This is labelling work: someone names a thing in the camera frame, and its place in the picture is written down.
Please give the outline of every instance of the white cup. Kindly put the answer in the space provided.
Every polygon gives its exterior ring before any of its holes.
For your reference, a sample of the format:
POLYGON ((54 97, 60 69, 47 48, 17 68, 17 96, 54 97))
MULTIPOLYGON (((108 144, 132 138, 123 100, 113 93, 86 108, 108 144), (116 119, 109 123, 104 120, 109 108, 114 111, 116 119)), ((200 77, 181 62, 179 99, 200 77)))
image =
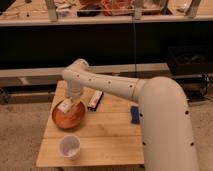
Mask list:
POLYGON ((76 159, 80 151, 80 140, 75 135, 67 135, 59 143, 59 153, 61 156, 76 159))

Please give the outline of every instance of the concrete floor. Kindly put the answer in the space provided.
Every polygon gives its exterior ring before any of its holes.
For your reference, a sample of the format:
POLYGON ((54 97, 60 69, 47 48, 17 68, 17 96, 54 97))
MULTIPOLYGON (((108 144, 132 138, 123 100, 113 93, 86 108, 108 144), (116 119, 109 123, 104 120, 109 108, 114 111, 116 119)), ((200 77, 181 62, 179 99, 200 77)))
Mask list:
MULTIPOLYGON (((207 96, 213 100, 213 93, 207 96)), ((0 171, 55 171, 37 168, 36 158, 52 96, 22 96, 0 105, 0 171)), ((213 171, 213 102, 190 105, 201 171, 213 171)), ((140 166, 65 168, 67 171, 143 171, 140 166)))

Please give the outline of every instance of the wooden tabletop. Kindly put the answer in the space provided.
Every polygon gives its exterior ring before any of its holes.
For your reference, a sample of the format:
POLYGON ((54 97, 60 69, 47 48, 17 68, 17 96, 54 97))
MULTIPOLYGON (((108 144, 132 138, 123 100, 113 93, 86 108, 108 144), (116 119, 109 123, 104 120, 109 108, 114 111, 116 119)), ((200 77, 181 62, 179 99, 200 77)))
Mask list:
MULTIPOLYGON (((59 81, 52 108, 65 98, 66 83, 59 81)), ((86 105, 94 90, 85 88, 81 101, 86 105)), ((50 116, 42 139, 38 167, 100 166, 144 164, 140 125, 131 123, 130 107, 133 102, 104 94, 96 112, 87 111, 83 122, 74 129, 61 130, 50 116), (77 135, 81 142, 80 155, 75 160, 65 159, 58 153, 60 139, 68 134, 77 135)))

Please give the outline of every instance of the dark box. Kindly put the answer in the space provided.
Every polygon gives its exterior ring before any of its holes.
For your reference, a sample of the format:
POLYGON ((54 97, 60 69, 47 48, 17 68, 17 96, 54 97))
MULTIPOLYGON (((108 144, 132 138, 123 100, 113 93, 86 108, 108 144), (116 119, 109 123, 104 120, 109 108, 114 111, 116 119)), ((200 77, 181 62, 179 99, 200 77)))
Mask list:
POLYGON ((213 72, 213 46, 169 47, 168 67, 173 75, 213 72))

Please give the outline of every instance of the blue object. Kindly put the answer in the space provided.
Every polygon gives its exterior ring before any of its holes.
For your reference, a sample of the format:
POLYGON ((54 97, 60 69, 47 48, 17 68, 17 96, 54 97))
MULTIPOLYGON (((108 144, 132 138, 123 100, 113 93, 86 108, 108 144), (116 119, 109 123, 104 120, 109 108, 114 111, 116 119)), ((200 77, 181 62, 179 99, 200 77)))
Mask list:
POLYGON ((130 111, 131 111, 131 116, 132 116, 131 123, 140 124, 138 107, 137 106, 131 106, 130 111))

